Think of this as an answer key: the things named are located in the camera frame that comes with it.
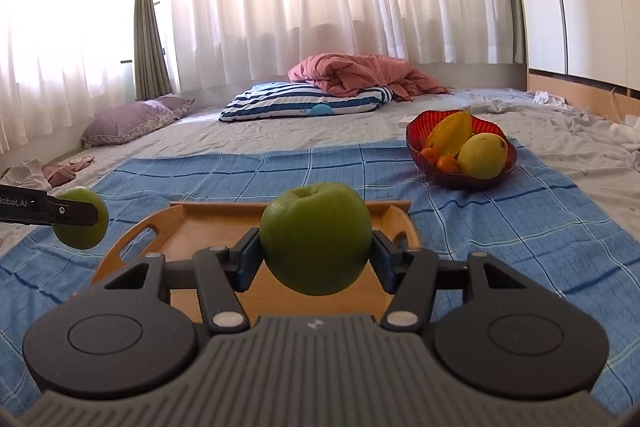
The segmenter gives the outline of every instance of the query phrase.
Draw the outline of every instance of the purple pillow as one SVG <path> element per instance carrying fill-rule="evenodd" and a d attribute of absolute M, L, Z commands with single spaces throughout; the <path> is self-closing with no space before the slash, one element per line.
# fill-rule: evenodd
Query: purple pillow
<path fill-rule="evenodd" d="M 111 107 L 96 116 L 84 130 L 82 147 L 128 143 L 179 120 L 193 102 L 176 96 L 161 96 L 156 100 Z"/>

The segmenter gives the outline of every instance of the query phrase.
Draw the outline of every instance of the blue checkered cloth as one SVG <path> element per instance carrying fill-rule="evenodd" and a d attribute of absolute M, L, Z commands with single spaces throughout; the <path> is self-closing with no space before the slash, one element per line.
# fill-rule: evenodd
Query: blue checkered cloth
<path fill-rule="evenodd" d="M 94 187 L 110 211 L 97 248 L 71 250 L 40 227 L 0 261 L 0 403 L 20 413 L 37 399 L 20 355 L 25 331 L 87 286 L 102 254 L 144 217 L 169 201 L 265 201 L 288 188 L 337 181 L 365 200 L 411 200 L 426 247 L 456 260 L 487 251 L 596 318 L 610 354 L 593 394 L 623 412 L 640 397 L 640 244 L 571 180 L 514 143 L 519 168 L 499 187 L 474 194 L 425 183 L 399 141 L 128 160 Z M 141 236 L 125 259 L 147 243 Z M 434 318 L 460 302 L 460 292 L 439 292 Z"/>

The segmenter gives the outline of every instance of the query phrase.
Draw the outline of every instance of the small orange fruit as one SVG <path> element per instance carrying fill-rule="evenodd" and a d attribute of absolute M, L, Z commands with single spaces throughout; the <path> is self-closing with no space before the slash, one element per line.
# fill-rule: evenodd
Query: small orange fruit
<path fill-rule="evenodd" d="M 436 163 L 436 169 L 441 172 L 446 172 L 447 174 L 458 174 L 460 172 L 458 162 L 450 155 L 441 156 Z"/>
<path fill-rule="evenodd" d="M 436 151 L 433 147 L 427 147 L 427 149 L 422 149 L 420 151 L 422 157 L 427 160 L 434 167 L 436 163 L 438 163 L 438 159 L 440 158 L 440 153 Z"/>

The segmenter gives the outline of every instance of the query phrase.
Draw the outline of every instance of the wooden tray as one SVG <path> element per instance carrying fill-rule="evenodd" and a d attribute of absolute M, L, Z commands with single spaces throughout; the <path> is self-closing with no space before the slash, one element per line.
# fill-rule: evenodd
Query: wooden tray
<path fill-rule="evenodd" d="M 161 252 L 167 261 L 190 259 L 206 247 L 232 247 L 260 218 L 269 203 L 172 202 L 169 208 L 143 219 L 125 233 L 98 266 L 91 284 L 126 266 L 120 252 L 146 229 L 156 237 L 142 251 Z M 420 247 L 413 223 L 406 215 L 410 201 L 367 203 L 374 230 L 382 230 L 394 242 L 406 241 Z M 301 295 L 283 286 L 262 263 L 251 288 L 238 294 L 252 324 L 259 315 L 335 315 L 367 313 L 380 320 L 392 296 L 386 294 L 369 263 L 361 276 L 340 293 L 314 297 Z M 171 304 L 191 320 L 201 322 L 195 290 L 172 290 Z"/>

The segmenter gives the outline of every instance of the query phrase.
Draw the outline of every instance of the ribbed gray surface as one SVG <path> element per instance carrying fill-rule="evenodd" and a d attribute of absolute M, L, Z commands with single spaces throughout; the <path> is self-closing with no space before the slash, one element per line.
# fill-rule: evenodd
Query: ribbed gray surface
<path fill-rule="evenodd" d="M 517 404 L 446 373 L 417 335 L 369 315 L 263 317 L 213 338 L 181 377 L 111 402 L 45 394 L 28 427 L 600 427 L 612 417 L 587 393 Z"/>

